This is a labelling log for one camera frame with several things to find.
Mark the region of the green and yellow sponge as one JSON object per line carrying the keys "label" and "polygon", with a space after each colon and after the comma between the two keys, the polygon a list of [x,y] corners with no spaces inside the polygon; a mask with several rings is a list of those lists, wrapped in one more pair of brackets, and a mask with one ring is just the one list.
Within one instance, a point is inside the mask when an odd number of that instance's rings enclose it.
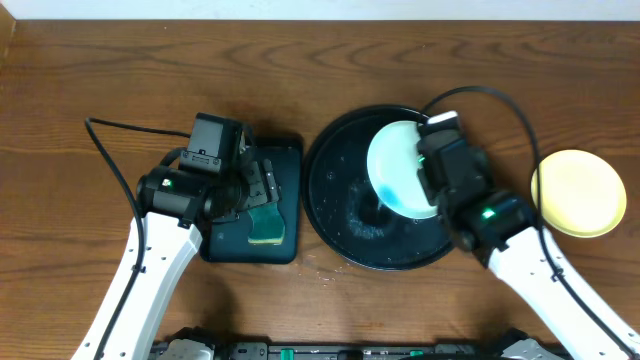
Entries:
{"label": "green and yellow sponge", "polygon": [[253,227],[248,242],[254,245],[280,245],[286,234],[284,219],[277,203],[268,203],[248,211]]}

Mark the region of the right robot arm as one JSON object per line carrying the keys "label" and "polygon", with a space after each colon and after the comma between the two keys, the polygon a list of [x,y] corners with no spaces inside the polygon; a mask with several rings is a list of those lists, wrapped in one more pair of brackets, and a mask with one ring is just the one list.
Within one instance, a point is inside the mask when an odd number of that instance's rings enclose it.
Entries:
{"label": "right robot arm", "polygon": [[418,176],[454,244],[516,292],[575,359],[636,359],[639,335],[581,277],[458,128],[421,126]]}

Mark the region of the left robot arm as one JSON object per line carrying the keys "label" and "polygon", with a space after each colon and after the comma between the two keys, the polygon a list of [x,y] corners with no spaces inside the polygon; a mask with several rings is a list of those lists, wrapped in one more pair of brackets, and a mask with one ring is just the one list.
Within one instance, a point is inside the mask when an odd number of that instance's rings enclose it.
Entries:
{"label": "left robot arm", "polygon": [[176,169],[157,169],[159,204],[134,207],[126,252],[75,359],[144,359],[175,287],[218,217],[207,209],[217,188]]}

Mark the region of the yellow plate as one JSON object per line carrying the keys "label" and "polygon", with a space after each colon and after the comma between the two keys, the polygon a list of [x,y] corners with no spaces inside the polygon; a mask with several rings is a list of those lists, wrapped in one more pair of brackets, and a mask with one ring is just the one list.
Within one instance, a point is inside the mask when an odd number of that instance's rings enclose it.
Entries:
{"label": "yellow plate", "polygon": [[583,150],[561,150],[545,157],[532,174],[530,191],[545,221],[577,238],[609,233],[627,208],[626,189],[616,170]]}

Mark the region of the light blue plate top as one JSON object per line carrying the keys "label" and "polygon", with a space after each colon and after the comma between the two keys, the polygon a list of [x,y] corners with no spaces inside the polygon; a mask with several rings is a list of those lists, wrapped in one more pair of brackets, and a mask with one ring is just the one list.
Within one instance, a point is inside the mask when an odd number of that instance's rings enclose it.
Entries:
{"label": "light blue plate top", "polygon": [[415,220],[437,214],[418,177],[422,169],[416,147],[419,140],[416,122],[392,122],[374,135],[366,159],[369,182],[382,204]]}

